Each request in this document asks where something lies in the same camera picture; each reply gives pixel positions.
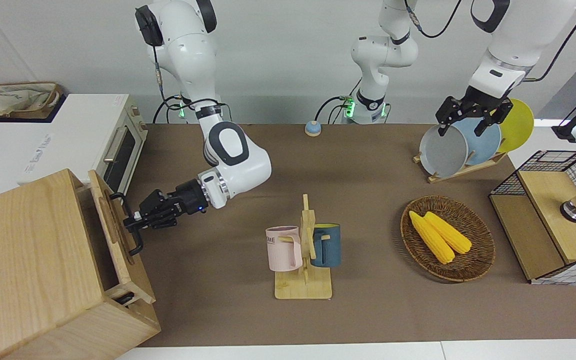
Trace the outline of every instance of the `wicker basket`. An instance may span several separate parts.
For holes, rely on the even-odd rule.
[[[423,216],[434,212],[472,243],[465,254],[455,254],[454,260],[441,264],[421,239],[410,221],[409,211]],[[431,195],[410,202],[401,217],[401,235],[406,249],[422,268],[439,278],[464,282],[484,276],[495,261],[495,243],[484,221],[466,205],[452,198]]]

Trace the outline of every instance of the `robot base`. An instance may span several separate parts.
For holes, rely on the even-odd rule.
[[[370,125],[370,124],[382,124],[386,119],[386,113],[384,112],[385,103],[382,103],[380,107],[376,110],[369,111],[368,109],[361,109],[361,107],[356,106],[352,112],[352,116],[348,116],[346,112],[343,113],[342,124],[359,124],[359,125]]]

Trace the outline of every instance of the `oven window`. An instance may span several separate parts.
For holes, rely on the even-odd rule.
[[[103,180],[112,191],[116,192],[119,190],[119,185],[124,178],[126,173],[126,168],[128,167],[128,162],[130,162],[131,154],[135,148],[135,137],[130,130],[126,131],[126,135],[121,142],[119,151],[114,159],[114,162],[110,162],[108,167],[105,169],[103,174]]]

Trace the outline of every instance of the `green indicator light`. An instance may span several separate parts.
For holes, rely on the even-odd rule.
[[[355,101],[349,99],[348,102],[349,105],[345,109],[345,117],[352,119],[353,115],[355,114]]]

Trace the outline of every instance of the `oven door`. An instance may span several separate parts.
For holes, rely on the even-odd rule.
[[[98,171],[112,191],[125,193],[128,189],[143,144],[134,123],[124,111],[123,120],[119,122],[110,146],[102,158],[102,171]]]

